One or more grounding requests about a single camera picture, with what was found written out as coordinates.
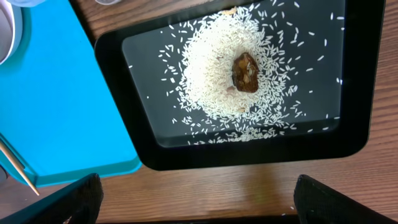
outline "black tray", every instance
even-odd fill
[[[249,142],[198,146],[188,146],[183,143],[187,141],[187,137],[181,133],[189,132],[189,128],[186,128],[185,124],[173,126],[171,118],[178,119],[179,117],[172,110],[164,109],[170,107],[165,96],[163,98],[151,97],[153,92],[147,91],[150,90],[148,88],[150,86],[142,88],[150,81],[154,83],[160,80],[159,74],[163,74],[164,71],[164,68],[155,62],[148,63],[149,57],[142,52],[144,50],[153,51],[156,55],[150,57],[153,58],[153,61],[157,60],[159,46],[167,43],[168,37],[163,38],[161,35],[155,35],[154,32],[160,33],[160,30],[167,32],[169,24],[200,18],[222,9],[252,2],[259,1],[209,2],[165,17],[108,32],[98,39],[95,46],[96,58],[137,153],[145,165],[153,169],[165,170],[326,159],[352,155],[366,144],[369,135],[374,79],[385,3],[376,2],[372,6],[368,6],[358,0],[346,1],[346,19],[342,21],[342,25],[344,23],[345,25],[341,26],[345,27],[345,31],[334,31],[339,27],[325,27],[324,23],[309,16],[312,12],[314,14],[324,13],[320,10],[322,1],[315,1],[313,4],[308,1],[303,3],[297,1],[300,3],[300,14],[295,12],[297,16],[295,23],[300,21],[306,24],[315,21],[313,24],[317,26],[317,30],[335,36],[331,40],[341,39],[342,41],[339,36],[345,34],[343,58],[339,57],[341,55],[339,47],[330,47],[328,54],[335,55],[332,66],[330,64],[319,65],[323,66],[325,74],[322,76],[323,78],[316,78],[313,82],[316,82],[318,90],[328,89],[330,94],[313,94],[311,96],[312,99],[307,103],[307,111],[315,112],[296,122],[297,129],[304,130],[303,132]],[[336,13],[335,17],[341,16],[339,13],[341,12]],[[323,42],[323,40],[324,38],[314,38],[307,42]],[[136,48],[133,48],[134,51],[129,50],[131,44],[136,44]],[[141,55],[143,59],[140,61],[136,55]],[[134,64],[134,72],[129,68],[132,62],[137,62]],[[343,62],[343,72],[341,72],[341,62]],[[305,67],[306,65],[304,62],[298,66]],[[148,67],[152,72],[146,72],[145,77],[142,74]],[[330,82],[324,82],[324,77],[343,79],[344,84],[330,88],[328,87]],[[304,80],[301,77],[296,82],[302,82],[301,85],[304,85],[309,80]],[[154,89],[156,92],[161,87],[155,86]],[[328,119],[323,117],[326,114],[329,115]],[[167,123],[154,122],[156,116],[164,117],[164,119],[157,120],[167,121]],[[325,126],[330,129],[323,131],[322,128]],[[309,129],[317,131],[307,134]]]

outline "tray rim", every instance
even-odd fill
[[[27,172],[25,170],[25,174],[29,177],[30,180],[33,180],[32,182],[33,182],[33,184],[36,187],[41,188],[41,187],[49,187],[49,186],[54,186],[54,185],[68,184],[68,183],[75,182],[75,181],[79,180],[81,177],[84,177],[87,174],[93,173],[91,170],[94,170],[96,174],[98,174],[101,178],[103,178],[103,177],[114,177],[114,176],[117,176],[117,175],[131,174],[131,173],[134,173],[135,171],[139,170],[141,168],[141,166],[142,166],[142,162],[140,161],[138,156],[136,158],[134,158],[133,160],[131,160],[131,161],[126,161],[126,162],[123,162],[123,163],[129,163],[134,168],[129,169],[129,170],[120,171],[120,172],[105,172],[105,173],[104,172],[98,172],[98,170],[100,170],[100,169],[101,170],[108,170],[109,167],[111,167],[111,166],[117,167],[120,164],[120,163],[117,163],[117,164],[110,164],[110,165],[99,166],[99,167],[92,167],[90,169],[85,169],[84,172],[82,172],[82,170],[75,170],[75,171],[61,173],[61,174],[37,176],[37,175],[34,175],[31,172]],[[4,170],[6,170],[9,175],[11,175],[13,178],[15,178],[18,182],[20,182],[20,183],[22,183],[24,185],[27,185],[26,181],[13,168],[11,163],[9,164],[9,166],[7,164],[2,164],[2,165],[3,165],[2,167],[4,168]],[[43,180],[41,180],[43,178],[45,178],[45,179],[46,178],[51,178],[52,176],[55,176],[55,175],[68,175],[69,173],[74,173],[74,172],[79,172],[80,173],[79,176],[81,176],[81,177],[74,176],[73,178],[66,178],[66,179],[63,179],[63,180],[58,181],[58,182],[44,182],[44,183],[41,183],[41,182],[43,182]]]
[[[260,143],[263,141],[250,141],[236,142],[233,145],[225,143],[163,149],[156,143],[132,77],[126,70],[126,61],[121,56],[123,40],[126,37],[165,27],[169,24],[204,16],[209,12],[252,2],[258,1],[206,2],[182,11],[107,32],[96,41],[95,55],[97,62],[136,147],[138,156],[146,166],[155,170],[174,170],[330,159],[351,156],[366,145],[370,130],[385,0],[375,2],[372,6],[361,4],[360,0],[346,0],[342,71],[345,84],[342,86],[341,92],[340,125],[333,132],[299,138],[288,137],[288,140],[283,141],[268,139],[267,144]],[[361,51],[364,44],[366,44],[368,51]],[[117,62],[115,57],[122,59],[121,62]],[[122,81],[130,82],[131,85],[122,83]],[[351,126],[357,127],[358,131],[352,132]],[[265,146],[271,144],[275,153],[264,150]],[[245,148],[245,153],[242,153],[241,148]]]

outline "pile of rice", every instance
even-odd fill
[[[185,90],[181,95],[185,106],[202,109],[212,118],[260,115],[268,123],[277,121],[282,115],[267,117],[267,110],[283,102],[287,72],[273,72],[279,66],[279,54],[284,52],[269,46],[272,36],[265,37],[264,29],[259,31],[259,24],[250,20],[249,14],[219,13],[211,17],[214,21],[203,21],[182,52],[186,69],[180,84]],[[255,93],[226,91],[233,86],[233,62],[245,52],[252,55],[259,67],[259,89]],[[254,105],[258,106],[258,113],[251,115],[249,109]]]
[[[294,68],[283,65],[285,52],[281,48],[284,32],[280,30],[277,33],[279,46],[273,46],[271,40],[274,36],[266,36],[264,26],[257,19],[251,19],[253,8],[253,5],[249,9],[237,7],[234,14],[219,12],[195,21],[194,25],[201,24],[200,28],[183,47],[183,60],[178,65],[182,76],[175,89],[181,109],[187,112],[203,110],[208,119],[201,122],[211,125],[213,132],[235,127],[225,136],[216,133],[213,139],[194,144],[250,141],[284,134],[283,131],[277,133],[272,127],[265,130],[268,125],[295,129],[283,121],[289,113],[286,107],[281,106],[284,97],[292,96],[297,91],[297,86],[286,86],[286,80],[290,80],[288,73]],[[227,91],[228,87],[233,86],[233,63],[244,52],[248,52],[257,62],[259,89],[255,93],[237,89]],[[169,69],[174,71],[174,67],[169,66]],[[208,128],[201,128],[201,124],[190,116],[184,117],[182,122],[190,126],[193,138],[199,133],[193,128],[199,127],[201,133],[208,132]]]

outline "dried fruit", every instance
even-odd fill
[[[247,93],[255,93],[259,89],[259,67],[249,53],[239,56],[232,66],[232,81],[236,89]]]

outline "wooden table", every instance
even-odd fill
[[[78,0],[95,37],[137,21],[206,0],[124,0],[100,6]],[[398,221],[398,0],[387,0],[371,135],[359,153],[344,159],[258,166],[156,172],[102,180],[104,201],[98,222],[138,222],[295,213],[293,190],[308,174],[365,206]],[[62,188],[40,189],[13,179],[0,187],[0,218]]]

